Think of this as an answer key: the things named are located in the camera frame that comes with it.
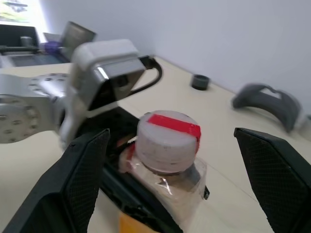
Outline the grey curved plastic part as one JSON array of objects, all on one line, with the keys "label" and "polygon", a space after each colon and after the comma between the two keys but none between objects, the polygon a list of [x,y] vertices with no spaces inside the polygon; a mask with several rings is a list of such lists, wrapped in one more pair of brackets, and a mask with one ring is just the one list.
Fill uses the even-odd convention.
[{"label": "grey curved plastic part", "polygon": [[231,105],[234,109],[253,107],[264,110],[275,116],[287,133],[294,130],[301,113],[301,104],[293,95],[260,83],[244,86]]}]

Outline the clear bottle red yellow tape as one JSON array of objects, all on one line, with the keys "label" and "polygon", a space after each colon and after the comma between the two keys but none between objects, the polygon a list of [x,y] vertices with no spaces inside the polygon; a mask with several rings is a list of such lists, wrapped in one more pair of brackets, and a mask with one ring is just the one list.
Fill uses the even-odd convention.
[{"label": "clear bottle red yellow tape", "polygon": [[204,200],[207,165],[196,156],[200,138],[191,117],[157,110],[140,119],[134,144],[120,154],[119,171],[151,191],[184,233]]}]

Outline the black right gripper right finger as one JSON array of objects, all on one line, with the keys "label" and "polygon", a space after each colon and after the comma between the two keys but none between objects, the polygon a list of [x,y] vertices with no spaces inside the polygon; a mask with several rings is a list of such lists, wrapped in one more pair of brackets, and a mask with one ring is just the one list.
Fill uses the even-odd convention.
[{"label": "black right gripper right finger", "polygon": [[268,133],[236,128],[234,137],[274,233],[311,233],[311,164],[286,140]]}]

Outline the black monitor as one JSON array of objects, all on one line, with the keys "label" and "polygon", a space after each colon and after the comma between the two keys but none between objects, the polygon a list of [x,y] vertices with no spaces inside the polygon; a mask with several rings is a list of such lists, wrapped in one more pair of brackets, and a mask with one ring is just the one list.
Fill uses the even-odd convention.
[{"label": "black monitor", "polygon": [[0,24],[0,53],[38,53],[39,40],[35,27]]}]

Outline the grey metal box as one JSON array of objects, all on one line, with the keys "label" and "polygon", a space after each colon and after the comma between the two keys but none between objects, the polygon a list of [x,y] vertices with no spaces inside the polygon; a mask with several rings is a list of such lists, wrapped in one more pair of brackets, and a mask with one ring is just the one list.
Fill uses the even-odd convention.
[{"label": "grey metal box", "polygon": [[81,44],[92,42],[96,33],[69,21],[62,34],[59,51],[66,61],[70,61],[74,50]]}]

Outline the purple box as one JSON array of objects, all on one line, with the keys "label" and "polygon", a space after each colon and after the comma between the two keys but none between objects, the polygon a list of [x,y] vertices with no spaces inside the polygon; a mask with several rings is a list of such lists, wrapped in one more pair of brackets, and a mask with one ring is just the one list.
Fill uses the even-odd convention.
[{"label": "purple box", "polygon": [[39,45],[42,54],[63,56],[62,55],[62,44],[57,41],[48,41]]}]

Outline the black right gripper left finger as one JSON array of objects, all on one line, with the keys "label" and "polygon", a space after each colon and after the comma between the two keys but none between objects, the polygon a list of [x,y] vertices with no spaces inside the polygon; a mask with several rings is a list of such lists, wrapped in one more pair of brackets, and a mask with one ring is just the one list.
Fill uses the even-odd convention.
[{"label": "black right gripper left finger", "polygon": [[109,138],[105,129],[74,139],[40,177],[2,233],[87,233]]}]

